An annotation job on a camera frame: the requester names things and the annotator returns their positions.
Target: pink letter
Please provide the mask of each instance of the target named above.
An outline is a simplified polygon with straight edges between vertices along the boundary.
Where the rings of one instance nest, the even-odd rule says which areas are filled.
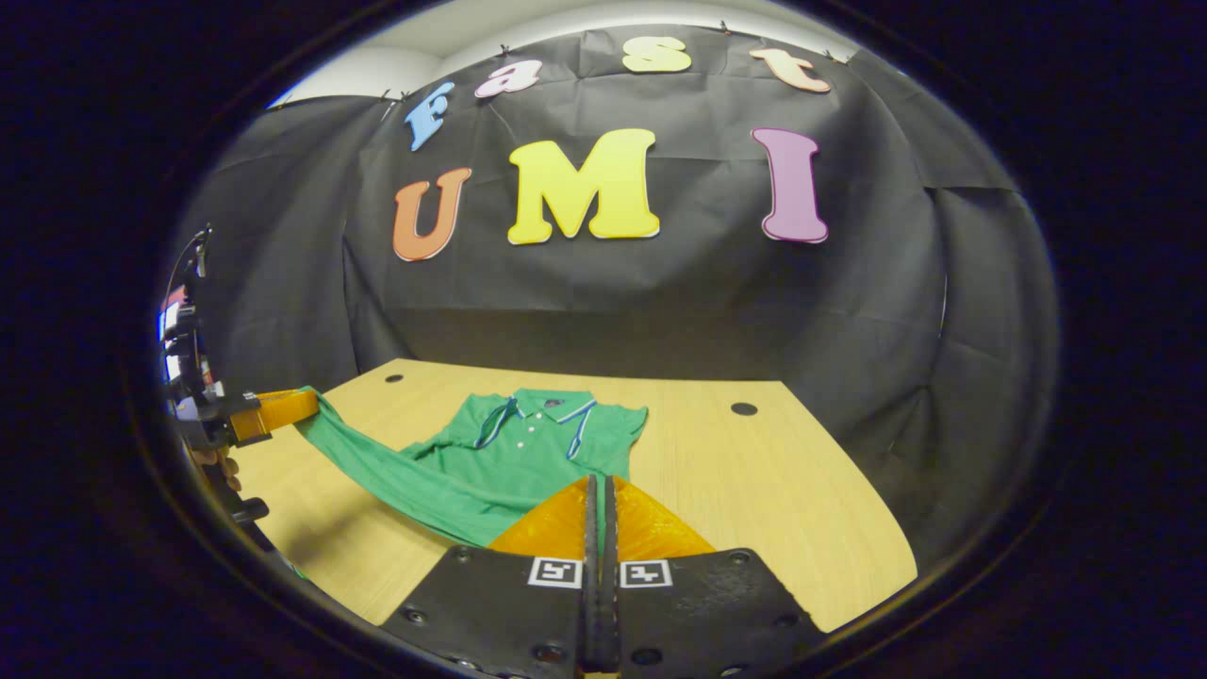
[[[817,216],[814,192],[811,158],[817,142],[774,127],[757,127],[751,136],[766,150],[766,163],[771,166],[771,213],[763,219],[763,233],[774,240],[826,240],[829,230]]]
[[[829,92],[828,82],[811,78],[805,74],[804,69],[814,68],[805,59],[798,59],[783,49],[751,49],[751,57],[766,59],[766,65],[771,66],[771,72],[775,74],[775,77],[798,89]]]
[[[490,74],[490,80],[479,84],[473,95],[485,99],[501,92],[519,92],[520,89],[532,87],[538,80],[536,77],[536,71],[538,70],[541,70],[541,62],[537,59],[508,64]]]

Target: hand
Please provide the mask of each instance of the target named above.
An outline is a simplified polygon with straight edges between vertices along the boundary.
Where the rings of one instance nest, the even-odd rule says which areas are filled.
[[[231,455],[231,449],[228,446],[223,446],[216,451],[191,451],[191,452],[197,464],[220,466],[222,469],[222,476],[226,479],[227,486],[229,486],[231,490],[234,491],[235,493],[243,491],[243,484],[240,484],[239,480],[235,478],[235,475],[239,474],[239,463],[227,457]]]

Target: letter m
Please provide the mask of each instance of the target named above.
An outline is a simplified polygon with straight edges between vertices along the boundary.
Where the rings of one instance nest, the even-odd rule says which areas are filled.
[[[513,245],[544,242],[553,226],[544,221],[542,200],[566,238],[583,224],[591,199],[599,210],[588,228],[596,238],[649,238],[658,217],[646,199],[646,150],[654,144],[648,129],[614,129],[599,137],[578,170],[555,141],[536,141],[512,151],[519,168],[515,223],[507,230]]]

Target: black fabric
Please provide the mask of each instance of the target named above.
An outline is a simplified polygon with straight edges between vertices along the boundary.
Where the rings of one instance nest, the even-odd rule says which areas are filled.
[[[620,45],[687,43],[692,66],[632,74]],[[827,94],[748,55],[810,59]],[[540,82],[479,100],[505,63]],[[403,117],[443,82],[443,128],[412,152]],[[606,131],[648,151],[652,239],[584,226],[513,246],[509,153],[555,140],[577,165]],[[756,127],[817,141],[822,244],[760,232],[771,205]],[[395,193],[470,166],[436,257],[391,248]],[[590,218],[594,209],[588,212]],[[754,36],[658,25],[591,30],[492,58],[407,101],[326,98],[264,112],[183,217],[212,222],[199,294],[231,388],[331,388],[396,357],[625,377],[780,380],[835,437],[900,522],[922,572],[997,513],[1030,473],[1054,388],[1056,297],[1039,228],[972,128],[884,62],[849,64]]]

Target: blue letter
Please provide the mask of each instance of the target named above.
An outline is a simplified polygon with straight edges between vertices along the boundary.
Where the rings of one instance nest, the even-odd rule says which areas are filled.
[[[437,118],[439,113],[443,113],[449,107],[449,100],[444,96],[449,89],[453,89],[451,82],[445,82],[444,84],[436,88],[427,95],[426,99],[419,103],[407,117],[403,118],[410,123],[410,131],[415,135],[415,140],[410,142],[410,150],[414,151],[422,146],[427,137],[436,134],[436,130],[444,124],[444,121]]]

